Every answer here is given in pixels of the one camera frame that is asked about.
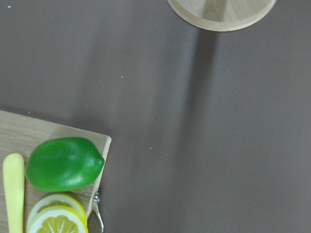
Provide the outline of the yellow plastic knife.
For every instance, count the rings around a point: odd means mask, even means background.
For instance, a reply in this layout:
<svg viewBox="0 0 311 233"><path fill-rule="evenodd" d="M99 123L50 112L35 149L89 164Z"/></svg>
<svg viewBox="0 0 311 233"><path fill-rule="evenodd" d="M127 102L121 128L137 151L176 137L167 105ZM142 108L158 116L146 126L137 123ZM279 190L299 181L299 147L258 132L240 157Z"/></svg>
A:
<svg viewBox="0 0 311 233"><path fill-rule="evenodd" d="M2 164L5 203L10 233L23 232L24 159L18 153L6 156Z"/></svg>

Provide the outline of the bamboo cutting board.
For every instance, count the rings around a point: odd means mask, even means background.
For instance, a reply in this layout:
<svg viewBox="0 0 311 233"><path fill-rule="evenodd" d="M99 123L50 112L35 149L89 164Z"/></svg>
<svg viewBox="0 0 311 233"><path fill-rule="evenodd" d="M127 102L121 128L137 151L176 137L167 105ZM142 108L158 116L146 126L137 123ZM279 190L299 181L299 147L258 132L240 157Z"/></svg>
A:
<svg viewBox="0 0 311 233"><path fill-rule="evenodd" d="M69 127L49 121L22 116L6 111L0 111L0 232L8 233L7 211L5 204L5 194L3 187L2 163L5 157L11 153L19 153L23 156L24 162L28 161L32 151L41 143L63 137L83 137L94 143L100 154L106 161L109 151L111 137L94 133L74 127ZM91 185L82 189L65 192L80 202L83 206L86 218L91 215L92 198L99 190L102 174ZM25 178L24 195L24 233L26 232L26 222L28 214L33 206L45 196L48 192L40 191L34 188Z"/></svg>

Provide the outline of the green lime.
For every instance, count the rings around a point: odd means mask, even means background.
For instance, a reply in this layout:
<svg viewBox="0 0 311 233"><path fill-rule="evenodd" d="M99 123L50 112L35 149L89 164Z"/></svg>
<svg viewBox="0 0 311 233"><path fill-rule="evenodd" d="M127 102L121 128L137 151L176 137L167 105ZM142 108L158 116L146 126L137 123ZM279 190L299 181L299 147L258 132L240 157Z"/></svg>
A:
<svg viewBox="0 0 311 233"><path fill-rule="evenodd" d="M99 176L104 158L96 146L82 137L64 137L38 145L25 166L34 188L64 192L84 188Z"/></svg>

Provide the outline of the upper lemon slice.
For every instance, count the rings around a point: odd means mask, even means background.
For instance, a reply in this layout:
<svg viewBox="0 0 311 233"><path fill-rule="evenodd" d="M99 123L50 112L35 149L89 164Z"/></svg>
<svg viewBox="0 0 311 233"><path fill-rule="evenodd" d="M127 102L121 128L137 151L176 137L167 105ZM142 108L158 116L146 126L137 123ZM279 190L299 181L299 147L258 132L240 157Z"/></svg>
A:
<svg viewBox="0 0 311 233"><path fill-rule="evenodd" d="M69 195L52 194L32 208L26 223L28 233L87 233L82 205Z"/></svg>

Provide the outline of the wooden mug tree stand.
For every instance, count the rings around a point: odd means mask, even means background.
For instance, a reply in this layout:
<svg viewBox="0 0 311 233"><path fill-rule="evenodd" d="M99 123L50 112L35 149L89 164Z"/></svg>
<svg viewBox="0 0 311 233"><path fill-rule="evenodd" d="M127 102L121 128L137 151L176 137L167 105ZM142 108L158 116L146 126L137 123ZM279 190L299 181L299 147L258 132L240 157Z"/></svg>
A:
<svg viewBox="0 0 311 233"><path fill-rule="evenodd" d="M265 17L276 0L169 0L186 22L209 31L230 32L251 26Z"/></svg>

